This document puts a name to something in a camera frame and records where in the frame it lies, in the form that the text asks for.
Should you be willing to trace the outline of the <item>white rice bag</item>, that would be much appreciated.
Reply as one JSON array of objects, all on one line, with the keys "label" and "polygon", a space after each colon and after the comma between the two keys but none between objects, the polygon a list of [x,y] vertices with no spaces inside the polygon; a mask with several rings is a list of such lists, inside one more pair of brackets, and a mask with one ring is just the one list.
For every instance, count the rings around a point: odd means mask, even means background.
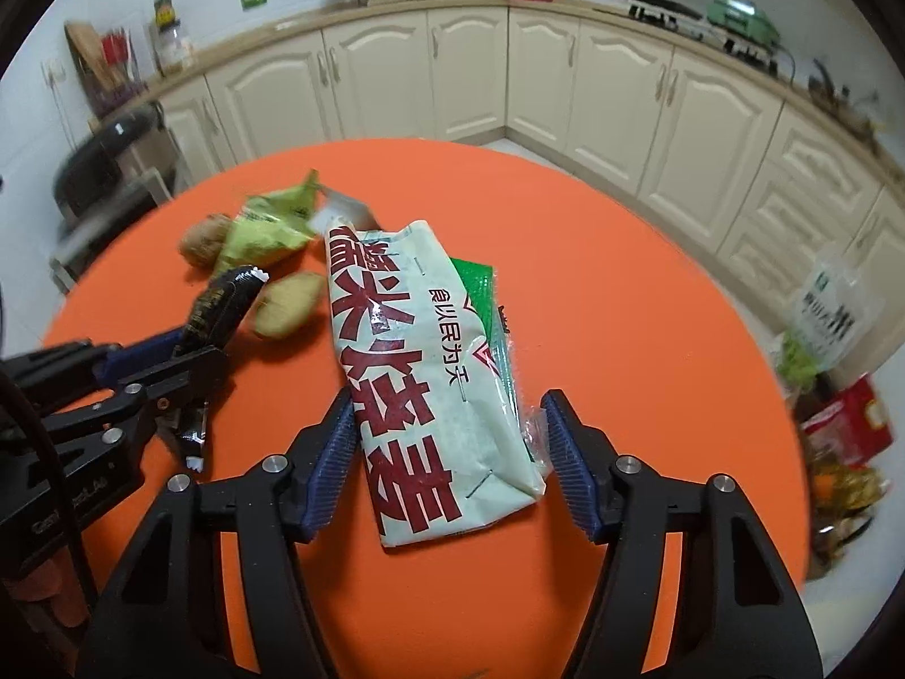
[{"label": "white rice bag", "polygon": [[787,333],[819,372],[841,363],[873,328],[885,300],[834,244],[816,255],[812,270],[793,294]]}]

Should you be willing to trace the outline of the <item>lower cabinets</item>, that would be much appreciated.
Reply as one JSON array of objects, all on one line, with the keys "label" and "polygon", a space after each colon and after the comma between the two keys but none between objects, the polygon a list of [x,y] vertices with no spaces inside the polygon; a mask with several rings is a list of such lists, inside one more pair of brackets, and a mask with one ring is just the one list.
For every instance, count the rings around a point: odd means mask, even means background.
[{"label": "lower cabinets", "polygon": [[903,342],[903,173],[808,93],[597,8],[422,0],[238,35],[150,91],[204,179],[405,136],[519,143],[644,214],[769,325],[838,251],[879,302],[857,376]]}]

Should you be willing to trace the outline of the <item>brown walnut ball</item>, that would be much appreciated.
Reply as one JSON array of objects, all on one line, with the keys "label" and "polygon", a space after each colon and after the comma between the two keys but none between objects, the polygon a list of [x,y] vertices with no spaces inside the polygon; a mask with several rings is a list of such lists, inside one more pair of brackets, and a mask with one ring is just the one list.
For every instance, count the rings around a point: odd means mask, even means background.
[{"label": "brown walnut ball", "polygon": [[195,268],[212,268],[226,244],[233,224],[230,216],[213,213],[193,224],[179,240],[178,251],[187,264]]}]

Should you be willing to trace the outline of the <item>steel wok pan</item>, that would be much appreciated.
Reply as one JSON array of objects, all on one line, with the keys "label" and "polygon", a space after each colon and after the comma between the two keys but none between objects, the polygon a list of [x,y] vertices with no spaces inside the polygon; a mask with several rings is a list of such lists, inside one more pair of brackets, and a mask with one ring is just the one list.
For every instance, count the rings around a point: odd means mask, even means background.
[{"label": "steel wok pan", "polygon": [[822,60],[815,58],[813,65],[816,67],[816,74],[810,75],[807,83],[810,100],[856,140],[875,145],[877,123],[868,115],[867,108],[879,103],[879,92],[871,91],[862,97],[853,98],[847,84],[838,86],[833,81]]}]

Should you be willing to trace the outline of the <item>green electric cooker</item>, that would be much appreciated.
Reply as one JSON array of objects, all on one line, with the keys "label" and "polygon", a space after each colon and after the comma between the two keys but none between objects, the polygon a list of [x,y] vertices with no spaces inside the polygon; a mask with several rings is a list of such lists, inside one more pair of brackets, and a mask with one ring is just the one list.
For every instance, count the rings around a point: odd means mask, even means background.
[{"label": "green electric cooker", "polygon": [[744,0],[712,0],[707,5],[707,21],[764,49],[775,49],[781,35],[762,9]]}]

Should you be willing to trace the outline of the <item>black rice cooker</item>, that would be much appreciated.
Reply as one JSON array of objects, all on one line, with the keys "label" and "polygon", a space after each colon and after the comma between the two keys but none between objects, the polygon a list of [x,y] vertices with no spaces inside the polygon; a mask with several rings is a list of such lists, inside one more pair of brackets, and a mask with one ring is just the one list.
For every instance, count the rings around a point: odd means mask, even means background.
[{"label": "black rice cooker", "polygon": [[175,181],[176,149],[156,102],[112,119],[67,156],[54,179],[54,199],[67,227],[132,179],[157,169],[164,186]]}]

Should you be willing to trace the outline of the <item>metal appliance stand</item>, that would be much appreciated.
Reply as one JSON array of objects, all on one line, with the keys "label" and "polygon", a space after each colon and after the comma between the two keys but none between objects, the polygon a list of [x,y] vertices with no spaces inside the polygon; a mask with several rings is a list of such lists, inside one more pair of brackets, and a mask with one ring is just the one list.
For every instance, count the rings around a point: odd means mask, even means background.
[{"label": "metal appliance stand", "polygon": [[157,167],[144,170],[138,177],[129,179],[124,186],[115,188],[107,198],[88,211],[72,230],[66,230],[63,238],[49,258],[52,281],[63,294],[70,293],[78,279],[88,270],[93,244],[112,230],[129,227],[127,218],[147,203],[155,209],[172,201],[176,195],[189,188],[190,173],[181,153],[176,154],[173,178],[167,181]]}]

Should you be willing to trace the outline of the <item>black snack wrapper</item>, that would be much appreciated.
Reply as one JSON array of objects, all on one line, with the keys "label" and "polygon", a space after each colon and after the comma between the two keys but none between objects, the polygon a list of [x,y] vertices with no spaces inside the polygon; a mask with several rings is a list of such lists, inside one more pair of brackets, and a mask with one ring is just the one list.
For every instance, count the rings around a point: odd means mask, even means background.
[{"label": "black snack wrapper", "polygon": [[[242,265],[219,273],[196,298],[189,319],[173,346],[172,359],[183,359],[207,348],[226,351],[259,293],[269,280],[269,273],[256,265]],[[209,439],[210,399],[221,380],[211,372],[201,374],[200,397],[190,398],[176,414],[160,419],[175,441],[175,450],[190,472],[201,475],[205,469]]]}]

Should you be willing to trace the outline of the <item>red gift bag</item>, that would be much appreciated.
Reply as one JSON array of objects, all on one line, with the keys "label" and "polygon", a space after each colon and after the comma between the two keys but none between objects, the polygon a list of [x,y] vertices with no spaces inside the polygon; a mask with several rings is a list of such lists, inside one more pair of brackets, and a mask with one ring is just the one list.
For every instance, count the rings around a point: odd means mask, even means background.
[{"label": "red gift bag", "polygon": [[867,466],[894,441],[884,403],[870,376],[857,379],[805,420],[802,434],[816,452],[830,452],[851,467]]}]

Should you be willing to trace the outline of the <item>orange round table cloth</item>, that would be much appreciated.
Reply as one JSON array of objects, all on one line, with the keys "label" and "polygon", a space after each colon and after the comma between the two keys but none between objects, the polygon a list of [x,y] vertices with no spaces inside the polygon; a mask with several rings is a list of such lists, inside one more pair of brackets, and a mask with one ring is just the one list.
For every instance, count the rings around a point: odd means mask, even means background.
[{"label": "orange round table cloth", "polygon": [[231,340],[212,478],[140,450],[93,524],[88,677],[816,677],[798,437],[732,308],[621,205],[511,156],[339,141],[246,162],[93,264],[50,339],[215,328],[258,268],[179,233],[306,182],[327,296]]}]

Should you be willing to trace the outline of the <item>green yellow snack bag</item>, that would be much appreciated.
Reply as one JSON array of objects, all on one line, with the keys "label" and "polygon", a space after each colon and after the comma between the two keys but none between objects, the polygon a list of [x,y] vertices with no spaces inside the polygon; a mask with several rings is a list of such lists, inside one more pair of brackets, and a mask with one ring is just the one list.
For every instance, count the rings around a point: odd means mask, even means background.
[{"label": "green yellow snack bag", "polygon": [[310,170],[297,186],[250,196],[231,221],[213,274],[246,265],[269,268],[302,250],[316,236],[318,188],[319,173]]}]

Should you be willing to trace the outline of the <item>large white red bag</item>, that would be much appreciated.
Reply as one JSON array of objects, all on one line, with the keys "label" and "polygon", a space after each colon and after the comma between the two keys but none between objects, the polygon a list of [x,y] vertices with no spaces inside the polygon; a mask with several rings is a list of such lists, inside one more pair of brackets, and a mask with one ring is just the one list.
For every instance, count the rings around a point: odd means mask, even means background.
[{"label": "large white red bag", "polygon": [[546,492],[491,334],[494,273],[426,222],[325,235],[331,331],[383,547],[485,529]]}]

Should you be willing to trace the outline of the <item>cardboard box with goods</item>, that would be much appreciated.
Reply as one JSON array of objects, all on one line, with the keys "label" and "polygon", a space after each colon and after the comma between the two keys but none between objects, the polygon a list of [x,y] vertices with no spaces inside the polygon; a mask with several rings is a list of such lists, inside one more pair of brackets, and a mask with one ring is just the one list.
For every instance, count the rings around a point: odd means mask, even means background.
[{"label": "cardboard box with goods", "polygon": [[845,465],[833,449],[807,439],[801,443],[810,498],[807,579],[816,581],[827,577],[848,546],[870,529],[891,483],[874,467]]}]

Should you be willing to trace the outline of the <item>brown potato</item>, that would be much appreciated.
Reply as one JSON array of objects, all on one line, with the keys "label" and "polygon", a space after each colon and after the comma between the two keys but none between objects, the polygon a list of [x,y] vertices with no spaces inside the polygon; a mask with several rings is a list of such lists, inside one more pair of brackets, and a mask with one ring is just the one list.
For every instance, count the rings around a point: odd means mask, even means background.
[{"label": "brown potato", "polygon": [[269,283],[253,313],[253,333],[269,340],[295,334],[317,307],[325,285],[325,277],[313,272],[299,272]]}]

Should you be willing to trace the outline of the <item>large glass jar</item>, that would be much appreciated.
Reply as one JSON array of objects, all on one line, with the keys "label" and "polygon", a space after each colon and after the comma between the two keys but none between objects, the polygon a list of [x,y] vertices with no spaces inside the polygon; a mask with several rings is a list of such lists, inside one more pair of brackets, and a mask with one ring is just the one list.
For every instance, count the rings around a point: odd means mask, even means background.
[{"label": "large glass jar", "polygon": [[172,0],[153,0],[150,35],[158,71],[162,75],[179,74],[195,64],[192,39],[176,15]]}]

